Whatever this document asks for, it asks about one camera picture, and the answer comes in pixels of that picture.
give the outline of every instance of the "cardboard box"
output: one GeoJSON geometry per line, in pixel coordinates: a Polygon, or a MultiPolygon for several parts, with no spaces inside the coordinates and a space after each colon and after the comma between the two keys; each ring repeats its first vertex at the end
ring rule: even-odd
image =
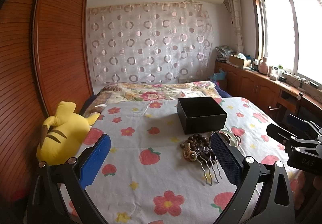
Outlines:
{"type": "Polygon", "coordinates": [[[231,64],[237,65],[239,67],[248,67],[248,65],[251,63],[251,60],[250,59],[240,59],[237,57],[237,55],[230,55],[229,62],[231,64]]]}
{"type": "Polygon", "coordinates": [[[178,99],[178,116],[185,134],[194,134],[223,129],[227,113],[212,97],[188,97],[178,99]]]}

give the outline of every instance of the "bedsheet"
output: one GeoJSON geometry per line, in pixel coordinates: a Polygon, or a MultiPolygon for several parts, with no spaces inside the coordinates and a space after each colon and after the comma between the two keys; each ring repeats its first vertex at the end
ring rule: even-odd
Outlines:
{"type": "MultiPolygon", "coordinates": [[[[238,149],[244,156],[251,155],[264,164],[281,160],[289,178],[296,177],[299,171],[286,164],[284,146],[266,135],[272,119],[247,99],[215,100],[228,114],[225,129],[241,137],[238,149]]],[[[177,115],[177,100],[108,105],[78,155],[103,132],[111,137],[112,148],[86,191],[109,224],[211,224],[236,190],[220,165],[222,179],[216,169],[219,183],[214,181],[210,186],[198,162],[182,157],[179,145],[188,135],[177,115]]],[[[69,211],[77,215],[65,187],[61,189],[69,211]]],[[[260,186],[244,220],[250,217],[259,192],[260,186]]]]}
{"type": "Polygon", "coordinates": [[[220,97],[215,89],[216,85],[211,81],[197,81],[183,84],[134,84],[134,83],[110,83],[99,93],[94,102],[86,109],[84,117],[93,112],[101,113],[104,107],[95,107],[102,104],[118,103],[121,101],[149,101],[149,100],[174,100],[181,91],[185,94],[198,95],[200,97],[220,97]]]}

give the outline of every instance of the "stack of magazines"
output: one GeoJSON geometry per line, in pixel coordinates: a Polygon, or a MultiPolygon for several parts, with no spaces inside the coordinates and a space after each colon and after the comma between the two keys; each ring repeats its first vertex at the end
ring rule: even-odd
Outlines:
{"type": "Polygon", "coordinates": [[[217,58],[216,61],[218,62],[226,62],[229,59],[230,55],[235,55],[236,51],[232,50],[229,46],[217,46],[217,58]]]}

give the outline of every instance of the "window frame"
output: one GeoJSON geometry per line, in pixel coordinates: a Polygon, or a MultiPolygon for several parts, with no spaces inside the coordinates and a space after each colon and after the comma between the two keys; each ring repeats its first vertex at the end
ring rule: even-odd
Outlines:
{"type": "MultiPolygon", "coordinates": [[[[294,1],[289,0],[292,8],[293,21],[294,21],[294,44],[295,44],[295,52],[294,52],[294,66],[293,69],[284,68],[284,70],[300,76],[301,78],[306,78],[322,87],[322,84],[314,81],[307,76],[300,74],[297,72],[298,68],[298,57],[299,57],[299,32],[298,32],[298,23],[297,16],[294,6],[294,1]]],[[[256,52],[255,58],[261,59],[262,57],[267,56],[267,20],[266,20],[266,10],[265,10],[265,0],[253,0],[254,5],[254,13],[255,13],[255,28],[256,28],[256,52]]]]}

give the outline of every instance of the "blue gripper pad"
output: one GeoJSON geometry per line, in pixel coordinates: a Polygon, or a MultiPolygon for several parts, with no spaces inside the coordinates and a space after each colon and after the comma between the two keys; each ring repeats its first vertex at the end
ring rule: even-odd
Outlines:
{"type": "Polygon", "coordinates": [[[83,189],[85,189],[86,186],[93,184],[99,169],[111,149],[111,139],[109,135],[103,134],[100,137],[99,142],[97,142],[93,148],[94,150],[84,162],[80,170],[79,183],[83,189]]]}
{"type": "Polygon", "coordinates": [[[229,146],[218,132],[211,135],[210,145],[229,182],[238,188],[242,183],[244,156],[236,147],[229,146]]]}

